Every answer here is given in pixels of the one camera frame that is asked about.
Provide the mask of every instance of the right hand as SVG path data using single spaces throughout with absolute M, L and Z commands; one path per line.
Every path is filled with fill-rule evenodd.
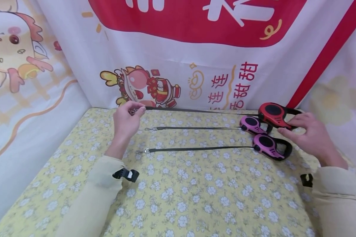
M 303 127 L 306 132 L 298 135 L 285 128 L 278 128 L 278 132 L 292 140 L 304 152 L 315 156 L 322 167 L 336 166 L 348 169 L 348 164 L 335 148 L 325 125 L 316 120 L 312 113 L 296 115 L 287 123 L 294 127 Z

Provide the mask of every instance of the cartoon character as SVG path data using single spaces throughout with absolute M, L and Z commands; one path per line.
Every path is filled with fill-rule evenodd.
M 116 100 L 116 104 L 121 105 L 128 100 L 138 101 L 146 106 L 172 108 L 177 105 L 175 99 L 181 95 L 179 85 L 171 85 L 170 81 L 160 78 L 158 70 L 151 70 L 150 73 L 140 66 L 126 67 L 126 69 L 116 69 L 114 72 L 103 71 L 100 73 L 101 79 L 109 87 L 118 85 L 120 87 L 121 98 Z
M 7 75 L 10 91 L 16 93 L 25 79 L 35 78 L 39 71 L 53 67 L 41 61 L 48 58 L 40 44 L 42 29 L 23 13 L 0 12 L 0 87 Z

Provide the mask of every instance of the black leash tape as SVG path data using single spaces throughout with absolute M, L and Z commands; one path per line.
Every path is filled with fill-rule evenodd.
M 249 116 L 258 116 L 258 114 L 248 114 L 248 113 L 225 113 L 225 112 L 215 112 L 215 111 L 205 111 L 205 110 L 191 110 L 183 108 L 163 108 L 163 107 L 150 107 L 146 106 L 146 110 L 163 110 L 163 111 L 175 111 L 175 112 L 192 112 L 192 113 L 218 113 L 218 114 L 228 114 L 228 115 L 249 115 Z
M 229 148 L 253 148 L 252 146 L 216 146 L 216 147 L 194 147 L 194 148 L 163 148 L 163 149 L 145 149 L 136 150 L 136 154 L 142 153 L 153 153 L 159 151 L 195 151 L 195 150 L 218 150 L 218 149 L 229 149 Z
M 153 128 L 145 128 L 145 131 L 159 131 L 159 130 L 166 130 L 166 129 L 191 129 L 191 130 L 211 130 L 211 129 L 241 129 L 238 127 L 153 127 Z

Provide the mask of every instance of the cartoon banner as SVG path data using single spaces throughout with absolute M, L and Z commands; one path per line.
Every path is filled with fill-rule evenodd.
M 0 0 L 0 219 L 88 108 L 37 1 Z
M 136 100 L 256 109 L 291 99 L 352 2 L 56 0 L 40 6 L 95 107 Z

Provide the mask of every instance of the black strap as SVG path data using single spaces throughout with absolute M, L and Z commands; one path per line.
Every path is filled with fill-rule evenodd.
M 120 179 L 121 177 L 124 177 L 126 180 L 135 183 L 138 176 L 140 173 L 137 170 L 127 170 L 126 168 L 122 168 L 121 170 L 118 170 L 115 172 L 112 177 L 115 179 Z
M 291 115 L 298 115 L 302 112 L 300 112 L 299 110 L 293 109 L 293 108 L 288 108 L 288 107 L 284 107 L 286 109 L 286 113 L 289 113 Z
M 163 107 L 150 107 L 150 106 L 146 106 L 146 110 L 163 110 L 163 111 L 176 111 L 176 112 L 219 113 L 219 114 L 228 114 L 228 115 L 258 116 L 258 114 L 251 115 L 248 113 L 225 113 L 225 112 L 215 112 L 215 111 L 206 111 L 206 110 L 191 110 L 191 109 L 184 109 L 184 108 L 163 108 Z
M 211 130 L 211 129 L 240 129 L 240 127 L 153 127 L 153 128 L 146 128 L 145 130 L 166 130 L 166 129 L 204 129 L 204 130 Z
M 271 138 L 273 138 L 273 140 L 275 140 L 275 142 L 277 144 L 282 144 L 282 145 L 286 146 L 284 153 L 281 155 L 283 155 L 283 157 L 285 157 L 285 158 L 288 158 L 290 156 L 291 152 L 293 151 L 293 146 L 291 145 L 291 143 L 284 139 L 274 138 L 274 137 L 271 137 Z
M 312 188 L 312 181 L 313 181 L 313 176 L 312 174 L 301 174 L 301 181 L 302 181 L 302 185 L 304 187 L 310 187 Z
M 153 153 L 158 151 L 195 151 L 195 150 L 218 150 L 218 149 L 229 149 L 229 148 L 253 148 L 252 146 L 216 146 L 216 147 L 194 147 L 194 148 L 163 148 L 163 149 L 145 149 L 137 150 L 136 154 L 141 153 Z

